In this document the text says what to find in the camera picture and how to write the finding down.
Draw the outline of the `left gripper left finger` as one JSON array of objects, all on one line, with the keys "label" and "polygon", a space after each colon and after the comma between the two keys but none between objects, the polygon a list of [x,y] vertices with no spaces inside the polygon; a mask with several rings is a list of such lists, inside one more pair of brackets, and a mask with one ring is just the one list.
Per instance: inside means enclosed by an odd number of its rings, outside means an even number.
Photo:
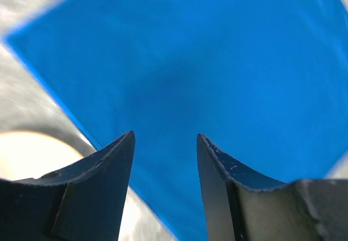
[{"label": "left gripper left finger", "polygon": [[40,178],[1,180],[1,240],[117,240],[135,135]]}]

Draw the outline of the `blue cloth napkin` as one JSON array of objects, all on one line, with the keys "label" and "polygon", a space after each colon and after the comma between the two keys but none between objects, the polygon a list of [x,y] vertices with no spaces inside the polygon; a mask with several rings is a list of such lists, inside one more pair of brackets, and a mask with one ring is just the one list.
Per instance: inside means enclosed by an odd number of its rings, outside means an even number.
[{"label": "blue cloth napkin", "polygon": [[208,238],[199,133],[285,182],[347,152],[341,0],[65,0],[5,40],[95,147],[135,132],[130,184],[180,240]]}]

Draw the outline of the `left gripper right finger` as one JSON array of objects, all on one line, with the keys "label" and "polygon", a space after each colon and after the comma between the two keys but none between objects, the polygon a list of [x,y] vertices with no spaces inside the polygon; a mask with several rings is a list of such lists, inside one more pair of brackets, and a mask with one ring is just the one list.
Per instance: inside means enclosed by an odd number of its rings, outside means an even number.
[{"label": "left gripper right finger", "polygon": [[209,240],[347,240],[347,180],[267,177],[197,136]]}]

